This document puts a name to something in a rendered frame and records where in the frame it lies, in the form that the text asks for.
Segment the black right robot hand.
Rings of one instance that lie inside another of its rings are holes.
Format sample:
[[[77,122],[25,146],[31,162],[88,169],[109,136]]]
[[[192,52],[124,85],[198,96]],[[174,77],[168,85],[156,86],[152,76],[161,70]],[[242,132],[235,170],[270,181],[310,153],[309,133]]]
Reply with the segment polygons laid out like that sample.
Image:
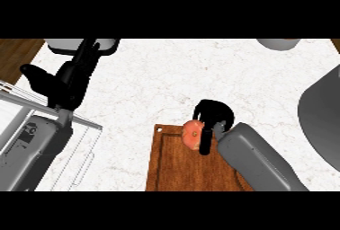
[[[233,125],[233,112],[223,102],[202,99],[195,106],[192,118],[202,123],[199,154],[208,155],[214,125],[224,123],[221,131],[227,132]]]

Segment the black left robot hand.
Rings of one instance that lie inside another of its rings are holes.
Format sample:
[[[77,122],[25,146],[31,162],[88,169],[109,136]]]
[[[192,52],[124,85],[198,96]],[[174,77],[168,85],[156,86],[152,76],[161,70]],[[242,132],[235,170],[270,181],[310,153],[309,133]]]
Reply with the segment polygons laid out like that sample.
[[[84,39],[74,57],[66,61],[54,75],[35,65],[19,67],[32,90],[47,98],[47,107],[74,111],[82,102],[90,76],[99,60],[99,43]]]

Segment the orange squash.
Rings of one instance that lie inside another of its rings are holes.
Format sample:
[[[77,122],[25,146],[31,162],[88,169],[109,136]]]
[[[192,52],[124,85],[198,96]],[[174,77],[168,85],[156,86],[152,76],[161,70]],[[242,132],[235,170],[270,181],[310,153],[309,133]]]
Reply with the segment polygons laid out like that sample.
[[[201,135],[204,124],[198,120],[190,120],[183,124],[182,128],[182,142],[190,150],[199,149]]]

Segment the brown wooden cutting board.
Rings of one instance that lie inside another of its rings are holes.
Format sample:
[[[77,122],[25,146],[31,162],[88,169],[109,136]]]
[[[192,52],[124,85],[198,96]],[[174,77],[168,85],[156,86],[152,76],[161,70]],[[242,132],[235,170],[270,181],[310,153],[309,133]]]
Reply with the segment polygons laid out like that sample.
[[[252,191],[216,151],[201,155],[182,143],[182,127],[156,124],[150,145],[146,191]]]

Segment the grey metal pot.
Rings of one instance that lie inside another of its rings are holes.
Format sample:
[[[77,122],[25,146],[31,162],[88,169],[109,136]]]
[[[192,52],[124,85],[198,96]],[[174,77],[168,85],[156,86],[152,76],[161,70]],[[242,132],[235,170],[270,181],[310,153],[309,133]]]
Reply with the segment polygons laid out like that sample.
[[[297,116],[307,142],[340,172],[340,64],[304,90]]]

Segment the grey appliance with dark rim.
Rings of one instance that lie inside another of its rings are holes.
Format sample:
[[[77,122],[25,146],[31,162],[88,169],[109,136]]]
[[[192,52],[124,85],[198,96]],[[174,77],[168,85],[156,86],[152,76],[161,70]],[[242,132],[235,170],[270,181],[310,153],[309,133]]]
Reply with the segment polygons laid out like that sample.
[[[75,50],[82,42],[82,39],[46,39],[46,44],[48,49],[54,54],[72,56]],[[99,43],[99,54],[102,56],[109,56],[119,44],[118,39],[97,39]]]

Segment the small grey round container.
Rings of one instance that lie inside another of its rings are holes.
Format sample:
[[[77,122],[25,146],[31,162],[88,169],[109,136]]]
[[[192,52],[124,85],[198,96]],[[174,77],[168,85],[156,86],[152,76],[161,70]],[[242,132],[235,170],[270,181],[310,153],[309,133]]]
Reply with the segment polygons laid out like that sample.
[[[285,51],[294,48],[300,39],[257,39],[257,41],[267,49]]]

